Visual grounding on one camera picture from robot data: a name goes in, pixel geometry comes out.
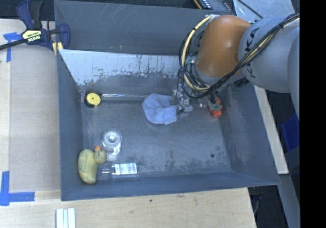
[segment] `bottle label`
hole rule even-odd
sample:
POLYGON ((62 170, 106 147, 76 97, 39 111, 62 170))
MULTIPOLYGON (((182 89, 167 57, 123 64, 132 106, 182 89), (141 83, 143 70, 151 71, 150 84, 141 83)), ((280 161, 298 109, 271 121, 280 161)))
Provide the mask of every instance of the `bottle label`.
POLYGON ((136 175, 137 174, 137 165, 135 163, 126 163, 126 164, 114 164, 116 169, 113 175, 136 175))

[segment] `blue tape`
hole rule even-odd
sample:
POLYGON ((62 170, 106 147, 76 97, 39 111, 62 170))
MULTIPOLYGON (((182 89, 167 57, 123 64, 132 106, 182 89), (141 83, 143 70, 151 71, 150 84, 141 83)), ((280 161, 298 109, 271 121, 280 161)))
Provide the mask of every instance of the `blue tape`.
MULTIPOLYGON (((21 35, 16 32, 4 34, 4 38, 8 41, 8 43, 22 39, 21 35)), ((11 61, 11 48, 8 48, 7 49, 7 63, 10 61, 11 61)))
POLYGON ((14 202, 33 202, 35 192, 9 193, 9 171, 2 173, 0 206, 8 206, 14 202))

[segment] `yellow rubber duck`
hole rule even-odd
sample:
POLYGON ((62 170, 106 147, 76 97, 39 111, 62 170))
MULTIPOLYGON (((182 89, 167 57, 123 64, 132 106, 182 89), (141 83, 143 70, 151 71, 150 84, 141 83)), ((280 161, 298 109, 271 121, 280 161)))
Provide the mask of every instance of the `yellow rubber duck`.
POLYGON ((107 160, 107 154, 97 146, 95 151, 84 149, 78 156, 78 173, 81 179, 88 184, 96 182, 97 164, 103 164, 107 160))

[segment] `bin floor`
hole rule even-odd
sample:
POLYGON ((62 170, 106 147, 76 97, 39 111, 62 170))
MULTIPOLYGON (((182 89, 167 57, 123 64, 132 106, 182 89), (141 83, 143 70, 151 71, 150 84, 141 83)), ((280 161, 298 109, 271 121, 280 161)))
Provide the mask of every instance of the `bin floor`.
POLYGON ((103 134, 117 129, 122 142, 114 162, 134 162, 140 175, 231 171, 219 120, 196 104, 188 117, 168 125, 148 122, 141 101, 103 101, 96 108, 82 105, 84 148, 101 145, 103 134))

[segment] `wooden table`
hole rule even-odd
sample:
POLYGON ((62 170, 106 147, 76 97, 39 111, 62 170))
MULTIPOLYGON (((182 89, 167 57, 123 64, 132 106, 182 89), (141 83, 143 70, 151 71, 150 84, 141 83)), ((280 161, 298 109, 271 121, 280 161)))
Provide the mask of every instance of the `wooden table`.
MULTIPOLYGON (((3 34, 21 33, 24 28, 20 20, 0 19, 0 45, 7 43, 3 34)), ((0 206, 0 227, 55 227, 59 208, 75 208, 78 228, 256 227, 247 188, 62 202, 58 104, 42 102, 57 96, 55 55, 44 47, 23 44, 12 48, 10 62, 6 57, 7 51, 0 51, 0 178, 1 172, 10 171, 10 192, 35 191, 35 201, 0 206), (47 67, 38 70, 40 65, 47 67), (21 82, 11 84, 17 76, 21 82)), ((278 173, 287 174, 265 91, 256 88, 256 93, 278 173)))

